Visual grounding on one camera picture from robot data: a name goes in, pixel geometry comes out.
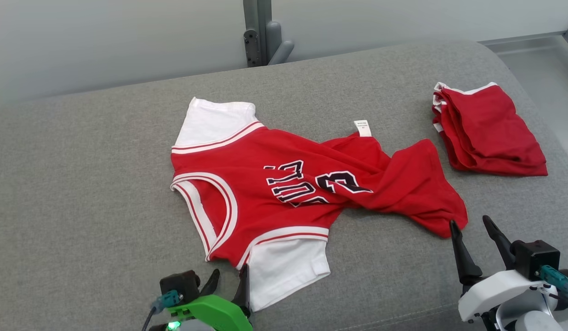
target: gray couch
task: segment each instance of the gray couch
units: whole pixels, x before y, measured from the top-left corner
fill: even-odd
[[[431,125],[436,82],[497,82],[540,142],[548,177],[462,173]],[[366,119],[389,154],[429,138],[467,205],[463,230],[485,274],[503,269],[488,214],[510,239],[543,239],[568,268],[568,156],[509,69],[469,41],[390,46],[328,58],[122,86],[0,108],[0,331],[137,330],[158,281],[221,269],[204,262],[170,147],[192,97],[248,101],[257,117],[316,141]],[[345,210],[330,231],[332,274],[253,315],[259,331],[483,330],[459,320],[450,240],[406,217]],[[162,323],[167,313],[154,316]]]

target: red basketball jersey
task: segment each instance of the red basketball jersey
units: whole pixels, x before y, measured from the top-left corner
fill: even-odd
[[[206,259],[249,264],[254,310],[329,274],[324,245],[345,207],[403,214],[441,237],[450,220],[467,224],[431,141],[393,157],[357,132],[319,144],[266,128],[252,103],[193,99],[172,163]]]
[[[452,167],[501,176],[547,176],[540,144],[496,83],[471,91],[435,85],[433,125]]]

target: metal frame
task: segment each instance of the metal frame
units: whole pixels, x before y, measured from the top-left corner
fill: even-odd
[[[244,0],[245,54],[248,68],[284,63],[294,42],[282,42],[282,27],[272,21],[272,0]]]
[[[514,42],[514,41],[549,38],[551,36],[564,35],[564,33],[566,33],[566,31],[555,31],[555,32],[547,32],[547,33],[544,33],[544,34],[514,36],[514,37],[510,37],[510,38],[501,38],[501,39],[494,39],[494,40],[482,40],[482,41],[479,41],[479,44],[482,44],[484,46],[492,46],[492,45],[504,44],[504,43],[507,43],[507,42]]]

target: teal connector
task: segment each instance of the teal connector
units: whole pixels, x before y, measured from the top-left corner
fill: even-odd
[[[151,308],[155,308],[153,311],[154,314],[159,314],[165,308],[176,306],[181,299],[182,296],[179,295],[176,290],[171,290],[168,293],[159,296],[158,299],[151,304]]]
[[[554,285],[559,290],[567,290],[568,277],[551,266],[542,266],[540,269],[540,278],[548,284]]]

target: gray wall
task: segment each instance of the gray wall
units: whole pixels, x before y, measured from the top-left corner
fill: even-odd
[[[561,31],[568,0],[272,0],[291,61]],[[0,103],[246,65],[242,0],[0,0]]]
[[[0,103],[246,67],[240,0],[0,0]]]

